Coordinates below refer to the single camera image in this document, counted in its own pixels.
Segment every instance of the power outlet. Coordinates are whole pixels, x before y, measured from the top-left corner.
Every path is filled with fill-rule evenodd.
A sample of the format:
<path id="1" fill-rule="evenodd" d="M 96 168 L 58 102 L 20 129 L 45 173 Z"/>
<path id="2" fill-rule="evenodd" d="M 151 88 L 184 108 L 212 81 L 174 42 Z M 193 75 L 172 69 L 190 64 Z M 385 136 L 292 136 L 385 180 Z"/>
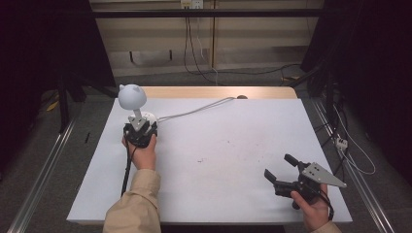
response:
<path id="1" fill-rule="evenodd" d="M 182 9 L 191 9 L 191 1 L 192 0 L 181 0 L 181 7 Z"/>
<path id="2" fill-rule="evenodd" d="M 203 0 L 191 0 L 192 9 L 203 9 Z"/>

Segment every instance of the sleeve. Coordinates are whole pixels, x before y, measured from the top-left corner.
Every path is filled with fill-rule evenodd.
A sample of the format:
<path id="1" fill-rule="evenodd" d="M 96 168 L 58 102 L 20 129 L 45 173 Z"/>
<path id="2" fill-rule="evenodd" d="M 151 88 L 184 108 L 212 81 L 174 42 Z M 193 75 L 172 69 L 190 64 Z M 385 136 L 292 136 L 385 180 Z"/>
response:
<path id="1" fill-rule="evenodd" d="M 337 228 L 335 223 L 329 221 L 327 224 L 315 231 L 312 231 L 311 233 L 341 233 L 341 231 Z"/>
<path id="2" fill-rule="evenodd" d="M 107 212 L 104 233 L 160 233 L 157 194 L 160 175 L 153 170 L 138 170 L 130 191 L 123 194 Z"/>

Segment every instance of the black metal bar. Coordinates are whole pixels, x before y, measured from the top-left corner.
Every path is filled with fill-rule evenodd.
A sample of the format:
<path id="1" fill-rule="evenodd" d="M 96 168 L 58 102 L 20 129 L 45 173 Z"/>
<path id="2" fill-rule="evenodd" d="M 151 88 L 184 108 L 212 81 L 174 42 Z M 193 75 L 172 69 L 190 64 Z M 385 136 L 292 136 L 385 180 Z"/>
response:
<path id="1" fill-rule="evenodd" d="M 200 9 L 200 10 L 127 10 L 127 11 L 94 11 L 94 12 L 50 12 L 45 15 L 69 17 L 322 17 L 341 16 L 342 10 L 324 9 L 273 9 L 273 10 L 239 10 L 239 9 Z"/>

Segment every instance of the gray carpet floor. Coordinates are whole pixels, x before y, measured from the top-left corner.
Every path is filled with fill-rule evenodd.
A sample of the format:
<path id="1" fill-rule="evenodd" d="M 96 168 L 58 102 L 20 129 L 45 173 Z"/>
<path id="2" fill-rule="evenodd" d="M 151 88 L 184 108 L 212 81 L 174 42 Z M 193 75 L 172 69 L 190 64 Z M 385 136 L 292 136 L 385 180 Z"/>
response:
<path id="1" fill-rule="evenodd" d="M 267 72 L 267 69 L 242 69 L 233 72 Z M 287 68 L 284 77 L 299 76 L 297 68 Z M 117 83 L 137 83 L 139 85 L 214 85 L 215 73 L 205 75 L 188 73 L 147 75 L 139 77 L 117 78 Z M 279 85 L 282 74 L 270 72 L 260 75 L 219 73 L 218 82 L 224 85 Z M 87 99 L 84 103 L 71 103 L 70 108 L 81 109 L 81 113 L 72 134 L 60 155 L 48 180 L 46 189 L 39 201 L 26 232 L 101 232 L 101 226 L 82 226 L 66 221 L 79 185 L 82 183 L 87 166 L 93 156 L 107 117 L 113 105 L 113 99 L 85 87 Z M 315 111 L 312 99 L 307 96 L 305 85 L 296 88 L 307 114 L 314 127 L 322 125 Z M 24 201 L 32 184 L 36 181 L 45 163 L 59 130 L 58 108 L 46 112 L 44 106 L 27 139 L 22 140 L 21 148 L 15 159 L 4 171 L 0 183 L 0 232 L 7 232 L 15 218 L 18 208 Z M 395 232 L 409 232 L 412 223 L 412 187 L 388 164 L 378 145 L 369 141 L 365 129 L 357 116 L 351 112 L 350 105 L 345 108 L 351 136 L 370 155 L 376 165 L 376 173 L 364 176 L 376 198 L 385 210 Z M 320 143 L 326 141 L 325 130 L 317 132 Z M 332 170 L 337 167 L 339 158 L 331 142 L 323 147 L 326 159 Z M 370 171 L 369 161 L 356 147 L 350 147 L 351 155 L 364 170 Z M 352 215 L 353 222 L 339 224 L 344 232 L 379 232 L 369 210 L 348 172 L 345 173 L 347 188 L 341 189 L 343 197 Z M 163 226 L 163 232 L 306 232 L 302 223 L 276 226 Z"/>

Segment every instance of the white cable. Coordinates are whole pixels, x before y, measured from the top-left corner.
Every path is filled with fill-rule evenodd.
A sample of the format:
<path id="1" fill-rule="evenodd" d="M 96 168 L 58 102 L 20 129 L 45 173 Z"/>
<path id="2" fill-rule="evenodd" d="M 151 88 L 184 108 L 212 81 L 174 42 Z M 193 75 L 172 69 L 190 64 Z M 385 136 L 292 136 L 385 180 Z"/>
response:
<path id="1" fill-rule="evenodd" d="M 369 160 L 370 164 L 372 164 L 373 167 L 373 172 L 365 172 L 363 171 L 361 168 L 359 168 L 355 163 L 353 163 L 343 152 L 342 150 L 342 154 L 343 156 L 346 158 L 346 160 L 348 161 L 349 164 L 351 164 L 353 167 L 355 167 L 358 171 L 360 171 L 361 173 L 364 173 L 366 175 L 373 175 L 376 172 L 376 167 L 375 164 L 373 163 L 372 159 L 370 159 L 370 157 L 367 155 L 367 153 L 357 144 L 357 142 L 355 142 L 355 140 L 351 137 L 351 135 L 349 134 L 348 130 L 346 130 L 345 124 L 343 123 L 342 118 L 340 117 L 339 112 L 337 111 L 336 107 L 333 105 L 333 109 L 336 111 L 337 116 L 339 117 L 340 123 L 342 124 L 343 129 L 345 130 L 345 132 L 348 134 L 348 137 L 352 140 L 352 142 L 360 149 L 360 151 L 363 152 L 363 154 L 366 156 L 366 158 Z"/>
<path id="2" fill-rule="evenodd" d="M 203 110 L 207 110 L 207 109 L 210 109 L 210 108 L 219 106 L 219 105 L 224 104 L 225 102 L 230 101 L 230 100 L 233 100 L 233 99 L 235 99 L 235 98 L 234 98 L 234 97 L 226 97 L 226 98 L 224 98 L 224 99 L 218 100 L 218 101 L 216 101 L 216 102 L 213 102 L 213 103 L 208 104 L 208 105 L 206 105 L 206 106 L 203 106 L 203 107 L 201 107 L 201 108 L 199 108 L 199 109 L 196 109 L 196 110 L 193 110 L 193 111 L 184 113 L 184 114 L 178 114 L 178 115 L 172 115 L 172 116 L 163 116 L 163 117 L 160 117 L 160 118 L 158 119 L 158 122 L 161 123 L 161 122 L 163 122 L 163 121 L 165 121 L 165 120 L 168 120 L 168 119 L 171 119 L 171 118 L 182 117 L 182 116 L 194 114 L 194 113 L 197 113 L 197 112 L 200 112 L 200 111 L 203 111 Z"/>
<path id="3" fill-rule="evenodd" d="M 203 56 L 203 47 L 202 47 L 202 43 L 200 42 L 200 39 L 199 39 L 199 25 L 200 25 L 200 22 L 199 22 L 199 17 L 198 17 L 198 18 L 197 18 L 197 36 L 196 36 L 196 39 L 197 39 L 197 42 L 199 43 L 199 46 L 200 46 L 200 55 L 202 56 L 203 60 L 206 61 L 206 63 L 208 63 L 207 60 L 206 60 L 206 58 Z M 216 85 L 219 85 L 219 84 L 218 84 L 219 73 L 218 73 L 218 71 L 215 70 L 215 68 L 213 68 L 213 67 L 212 67 L 212 70 L 215 71 L 215 73 L 216 73 L 216 76 L 215 76 L 215 84 L 216 84 Z"/>

